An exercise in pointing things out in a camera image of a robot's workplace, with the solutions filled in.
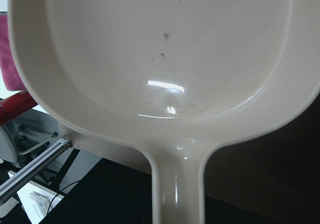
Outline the aluminium frame post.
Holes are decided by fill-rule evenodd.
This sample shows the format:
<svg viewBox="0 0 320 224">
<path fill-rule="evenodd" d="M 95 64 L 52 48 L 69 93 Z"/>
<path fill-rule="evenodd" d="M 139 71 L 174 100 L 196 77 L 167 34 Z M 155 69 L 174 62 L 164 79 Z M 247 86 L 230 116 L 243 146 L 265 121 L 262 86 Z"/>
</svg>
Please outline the aluminium frame post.
<svg viewBox="0 0 320 224">
<path fill-rule="evenodd" d="M 6 203 L 14 193 L 20 190 L 26 183 L 42 171 L 48 164 L 58 156 L 72 147 L 71 140 L 60 138 L 45 150 L 42 154 L 32 160 L 29 164 L 19 170 L 0 186 L 0 205 Z"/>
</svg>

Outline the beige plastic dustpan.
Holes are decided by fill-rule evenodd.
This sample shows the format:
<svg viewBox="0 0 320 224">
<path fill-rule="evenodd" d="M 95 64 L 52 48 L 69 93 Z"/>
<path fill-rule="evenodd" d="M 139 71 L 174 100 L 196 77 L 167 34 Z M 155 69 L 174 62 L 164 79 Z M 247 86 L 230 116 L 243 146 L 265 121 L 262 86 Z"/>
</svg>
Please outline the beige plastic dustpan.
<svg viewBox="0 0 320 224">
<path fill-rule="evenodd" d="M 155 224 L 202 224 L 212 153 L 318 95 L 319 1 L 8 0 L 9 39 L 31 96 L 91 152 L 148 159 Z"/>
</svg>

